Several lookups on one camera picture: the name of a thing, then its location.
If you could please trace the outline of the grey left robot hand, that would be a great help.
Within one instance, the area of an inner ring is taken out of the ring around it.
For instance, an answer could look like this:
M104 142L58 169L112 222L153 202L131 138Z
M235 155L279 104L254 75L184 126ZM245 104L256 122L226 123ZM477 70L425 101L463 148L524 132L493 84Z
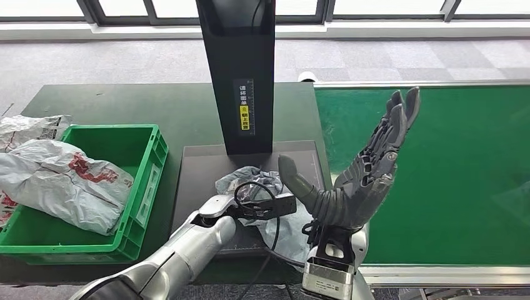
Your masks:
M240 184L234 191L237 204L257 203L269 200L284 191L283 183L248 181Z

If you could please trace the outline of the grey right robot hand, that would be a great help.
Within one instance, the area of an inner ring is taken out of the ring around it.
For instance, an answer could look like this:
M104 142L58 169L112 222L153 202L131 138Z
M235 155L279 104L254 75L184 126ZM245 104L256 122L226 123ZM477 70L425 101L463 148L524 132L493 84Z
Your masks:
M310 184L298 173L294 160L286 155L280 155L277 160L282 183L320 224L344 229L363 227L394 184L398 154L420 105L419 87L412 87L406 95L394 91L366 145L337 176L332 189L323 190Z

